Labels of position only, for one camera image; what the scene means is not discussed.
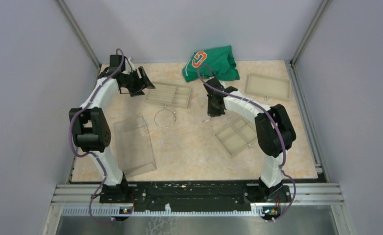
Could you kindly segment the beige ring roll tray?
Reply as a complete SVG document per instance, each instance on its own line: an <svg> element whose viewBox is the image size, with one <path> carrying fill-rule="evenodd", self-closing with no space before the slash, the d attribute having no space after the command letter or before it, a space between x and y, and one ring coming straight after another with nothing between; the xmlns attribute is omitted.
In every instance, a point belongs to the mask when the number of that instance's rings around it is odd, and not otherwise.
<svg viewBox="0 0 383 235"><path fill-rule="evenodd" d="M192 87L172 83L155 82L155 88L148 90L145 100L150 104L188 109Z"/></svg>

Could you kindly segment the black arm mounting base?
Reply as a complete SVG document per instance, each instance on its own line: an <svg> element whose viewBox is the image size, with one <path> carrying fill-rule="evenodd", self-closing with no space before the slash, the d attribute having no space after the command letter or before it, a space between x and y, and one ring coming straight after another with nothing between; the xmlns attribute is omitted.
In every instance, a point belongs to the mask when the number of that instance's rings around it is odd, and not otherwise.
<svg viewBox="0 0 383 235"><path fill-rule="evenodd" d="M267 189L260 180L130 182L103 186L97 197L103 204L133 204L135 212L160 212L166 205L173 212L243 212L251 203L291 201L289 186Z"/></svg>

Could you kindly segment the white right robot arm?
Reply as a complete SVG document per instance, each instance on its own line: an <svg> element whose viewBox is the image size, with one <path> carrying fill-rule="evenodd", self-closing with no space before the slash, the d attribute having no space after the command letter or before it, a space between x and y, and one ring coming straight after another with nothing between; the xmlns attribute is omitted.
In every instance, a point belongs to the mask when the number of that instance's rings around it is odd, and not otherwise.
<svg viewBox="0 0 383 235"><path fill-rule="evenodd" d="M224 87L215 77L204 81L203 85L207 91L210 117L232 111L254 124L258 144L265 154L260 176L264 185L259 188L259 195L266 202L273 201L279 194L277 185L283 180L287 153L296 140L296 132L285 107L261 104L235 87Z"/></svg>

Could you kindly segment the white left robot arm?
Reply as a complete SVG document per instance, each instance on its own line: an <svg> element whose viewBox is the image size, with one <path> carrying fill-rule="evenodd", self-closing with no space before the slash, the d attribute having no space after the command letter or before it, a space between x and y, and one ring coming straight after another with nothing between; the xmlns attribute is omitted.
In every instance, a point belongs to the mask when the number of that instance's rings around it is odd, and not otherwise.
<svg viewBox="0 0 383 235"><path fill-rule="evenodd" d="M116 94L126 89L131 97L144 95L144 89L154 89L144 67L135 67L123 54L110 56L110 63L98 75L95 87L88 99L78 108L70 109L68 138L75 157L90 156L102 173L103 184L114 186L111 196L119 203L131 195L129 187L122 183L124 173L117 166L110 143L111 130L105 110Z"/></svg>

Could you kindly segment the beige four-compartment tray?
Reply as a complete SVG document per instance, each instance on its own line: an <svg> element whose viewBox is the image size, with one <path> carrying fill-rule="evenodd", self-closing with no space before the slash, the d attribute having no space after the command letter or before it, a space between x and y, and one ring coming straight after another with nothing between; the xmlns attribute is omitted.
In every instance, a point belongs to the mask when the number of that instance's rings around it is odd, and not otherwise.
<svg viewBox="0 0 383 235"><path fill-rule="evenodd" d="M215 132L214 137L230 158L257 142L254 124L244 117L222 127Z"/></svg>

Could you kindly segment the green cloth with orange logo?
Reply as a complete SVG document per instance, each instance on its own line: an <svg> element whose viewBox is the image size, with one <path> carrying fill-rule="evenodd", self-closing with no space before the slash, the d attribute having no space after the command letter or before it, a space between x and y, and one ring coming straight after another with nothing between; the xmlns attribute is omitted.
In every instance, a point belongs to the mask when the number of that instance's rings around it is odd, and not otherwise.
<svg viewBox="0 0 383 235"><path fill-rule="evenodd" d="M202 78L214 76L221 81L240 79L230 45L194 52L181 72L186 82L194 81L198 76Z"/></svg>

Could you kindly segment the beige flat open tray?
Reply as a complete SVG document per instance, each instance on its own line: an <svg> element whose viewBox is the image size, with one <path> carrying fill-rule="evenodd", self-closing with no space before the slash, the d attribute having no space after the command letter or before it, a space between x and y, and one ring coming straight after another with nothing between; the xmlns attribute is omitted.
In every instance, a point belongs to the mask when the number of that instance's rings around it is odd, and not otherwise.
<svg viewBox="0 0 383 235"><path fill-rule="evenodd" d="M250 73L247 76L245 93L265 99L291 100L292 85L289 79Z"/></svg>

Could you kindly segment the clear acrylic box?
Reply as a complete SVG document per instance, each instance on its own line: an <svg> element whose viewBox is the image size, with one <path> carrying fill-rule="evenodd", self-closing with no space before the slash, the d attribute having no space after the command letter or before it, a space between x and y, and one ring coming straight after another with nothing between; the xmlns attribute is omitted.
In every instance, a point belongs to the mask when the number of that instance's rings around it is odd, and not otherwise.
<svg viewBox="0 0 383 235"><path fill-rule="evenodd" d="M148 125L143 116L114 124L118 165L126 177L157 169Z"/></svg>

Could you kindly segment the aluminium front frame rail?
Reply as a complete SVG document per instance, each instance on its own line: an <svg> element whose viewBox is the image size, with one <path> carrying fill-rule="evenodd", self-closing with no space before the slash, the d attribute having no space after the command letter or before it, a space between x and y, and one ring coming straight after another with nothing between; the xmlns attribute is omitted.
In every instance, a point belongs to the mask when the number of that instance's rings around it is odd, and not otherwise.
<svg viewBox="0 0 383 235"><path fill-rule="evenodd" d="M51 205L63 215L129 216L264 216L295 206L342 205L340 186L333 183L285 184L274 199L258 195L255 183L197 182L133 185L126 202L93 197L96 185L58 185Z"/></svg>

